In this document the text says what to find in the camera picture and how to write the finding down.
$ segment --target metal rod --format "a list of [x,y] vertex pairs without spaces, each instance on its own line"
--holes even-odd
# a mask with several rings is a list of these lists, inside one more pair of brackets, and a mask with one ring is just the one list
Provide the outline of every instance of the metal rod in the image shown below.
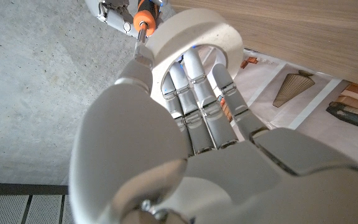
[[137,41],[144,43],[146,41],[146,31],[148,29],[148,25],[145,22],[140,23],[140,31],[139,35],[137,36]]

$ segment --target gray concrete surface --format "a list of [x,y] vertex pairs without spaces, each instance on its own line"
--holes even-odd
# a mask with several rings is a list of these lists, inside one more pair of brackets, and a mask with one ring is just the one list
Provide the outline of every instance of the gray concrete surface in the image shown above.
[[67,184],[79,119],[134,44],[83,0],[0,1],[0,183]]

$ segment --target robotic finger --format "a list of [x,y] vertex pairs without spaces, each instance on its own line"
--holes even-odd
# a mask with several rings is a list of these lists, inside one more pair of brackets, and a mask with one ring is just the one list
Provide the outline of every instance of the robotic finger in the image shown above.
[[195,153],[193,150],[193,145],[191,144],[190,135],[186,126],[185,119],[183,117],[183,111],[180,106],[177,90],[173,85],[171,75],[169,73],[165,76],[165,79],[162,83],[162,94],[165,99],[166,109],[172,115],[172,118],[175,119],[180,132],[185,138],[188,156],[194,156]]
[[188,132],[196,154],[210,151],[214,148],[203,115],[198,108],[196,99],[190,89],[185,71],[178,62],[170,68],[170,74],[180,100],[181,108]]
[[233,82],[229,72],[227,72],[226,67],[222,64],[217,64],[214,66],[212,73],[218,88],[222,91],[234,120],[239,126],[241,134],[246,139],[253,140],[256,134],[261,134],[269,130],[263,122],[248,109],[247,103],[237,90],[236,84]]
[[206,78],[198,52],[195,49],[187,50],[183,59],[217,149],[224,149],[225,147],[235,144],[238,142],[236,134],[224,115],[213,89]]

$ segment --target white robotic hand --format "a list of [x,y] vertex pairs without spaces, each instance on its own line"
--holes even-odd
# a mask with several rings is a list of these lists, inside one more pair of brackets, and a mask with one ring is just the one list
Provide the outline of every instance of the white robotic hand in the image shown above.
[[269,131],[236,90],[232,62],[217,64],[214,79],[246,139],[238,142],[192,48],[188,74],[173,63],[162,80],[165,109],[150,97],[160,55],[144,35],[78,128],[69,180],[76,223],[358,223],[356,162],[294,130]]

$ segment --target wooden board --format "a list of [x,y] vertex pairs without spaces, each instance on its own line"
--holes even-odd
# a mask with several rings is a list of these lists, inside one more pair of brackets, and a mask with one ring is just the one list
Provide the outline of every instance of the wooden board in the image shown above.
[[245,48],[358,83],[356,0],[172,0],[176,12],[214,10]]

